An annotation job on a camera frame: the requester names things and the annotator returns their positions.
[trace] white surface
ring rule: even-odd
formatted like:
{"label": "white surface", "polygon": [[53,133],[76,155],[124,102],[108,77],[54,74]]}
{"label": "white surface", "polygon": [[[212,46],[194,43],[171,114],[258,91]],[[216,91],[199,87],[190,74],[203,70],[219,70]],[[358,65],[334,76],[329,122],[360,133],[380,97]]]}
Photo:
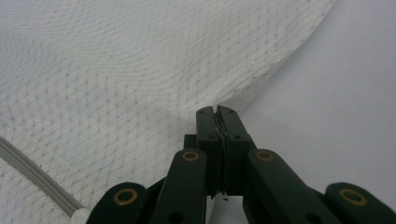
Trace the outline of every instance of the white surface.
{"label": "white surface", "polygon": [[[242,115],[310,187],[359,185],[396,210],[396,2],[337,1]],[[211,223],[247,223],[219,197]]]}
{"label": "white surface", "polygon": [[[0,135],[92,209],[120,182],[163,178],[196,110],[243,110],[331,4],[1,1]],[[42,193],[32,183],[0,189],[11,191],[20,197],[0,201],[0,219],[50,217],[29,206]],[[32,209],[18,214],[21,203]]]}
{"label": "white surface", "polygon": [[69,224],[85,224],[90,217],[91,211],[87,208],[78,209],[70,218]]}

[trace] white fabric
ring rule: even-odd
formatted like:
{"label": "white fabric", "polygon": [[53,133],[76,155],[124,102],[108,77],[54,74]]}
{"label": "white fabric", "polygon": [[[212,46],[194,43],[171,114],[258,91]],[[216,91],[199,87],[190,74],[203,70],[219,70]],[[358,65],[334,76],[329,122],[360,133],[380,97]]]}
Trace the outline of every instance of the white fabric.
{"label": "white fabric", "polygon": [[86,208],[78,209],[70,218],[69,224],[85,224],[90,217],[91,211]]}
{"label": "white fabric", "polygon": [[197,109],[247,106],[331,4],[2,1],[0,135],[92,209],[120,182],[164,177]]}
{"label": "white fabric", "polygon": [[67,223],[69,217],[25,176],[0,159],[0,223]]}

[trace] white cloth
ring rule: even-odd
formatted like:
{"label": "white cloth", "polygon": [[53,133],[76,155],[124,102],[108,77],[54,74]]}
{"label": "white cloth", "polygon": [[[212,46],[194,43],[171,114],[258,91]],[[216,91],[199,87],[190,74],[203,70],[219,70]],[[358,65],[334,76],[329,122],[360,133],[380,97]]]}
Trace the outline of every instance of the white cloth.
{"label": "white cloth", "polygon": [[[92,209],[120,182],[147,187],[164,177],[184,134],[194,133],[195,111],[241,111],[331,5],[2,1],[0,135]],[[65,223],[51,202],[34,205],[39,189],[0,164],[12,175],[0,176],[2,223]]]}
{"label": "white cloth", "polygon": [[78,209],[70,218],[69,224],[85,224],[90,217],[91,211],[86,208]]}

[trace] white background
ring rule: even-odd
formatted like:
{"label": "white background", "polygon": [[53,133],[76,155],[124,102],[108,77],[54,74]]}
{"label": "white background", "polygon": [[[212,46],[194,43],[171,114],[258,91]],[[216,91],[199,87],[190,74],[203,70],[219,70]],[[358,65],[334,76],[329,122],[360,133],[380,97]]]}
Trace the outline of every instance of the white background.
{"label": "white background", "polygon": [[[356,184],[395,211],[396,1],[337,1],[241,117],[308,186]],[[211,224],[248,223],[217,198]]]}

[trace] screw hole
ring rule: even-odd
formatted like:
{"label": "screw hole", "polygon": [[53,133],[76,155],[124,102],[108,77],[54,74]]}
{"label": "screw hole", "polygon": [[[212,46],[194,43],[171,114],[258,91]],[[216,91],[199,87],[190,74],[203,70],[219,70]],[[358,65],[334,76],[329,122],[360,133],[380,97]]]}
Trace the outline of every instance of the screw hole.
{"label": "screw hole", "polygon": [[182,223],[182,222],[183,222],[183,219],[184,219],[183,214],[181,214],[181,213],[179,213],[179,212],[171,213],[171,214],[169,215],[169,217],[168,217],[169,223],[172,223],[172,224],[179,224],[179,223]]}
{"label": "screw hole", "polygon": [[344,200],[357,206],[364,206],[368,203],[367,199],[356,190],[341,189],[339,193]]}
{"label": "screw hole", "polygon": [[274,156],[267,151],[258,151],[256,156],[261,161],[271,161],[274,159]]}
{"label": "screw hole", "polygon": [[183,153],[183,159],[185,161],[196,161],[199,159],[199,154],[194,151],[188,151]]}
{"label": "screw hole", "polygon": [[312,224],[321,224],[322,223],[321,218],[318,215],[313,214],[313,213],[305,214],[305,219]]}
{"label": "screw hole", "polygon": [[114,203],[123,206],[134,202],[137,192],[134,189],[121,189],[114,195]]}

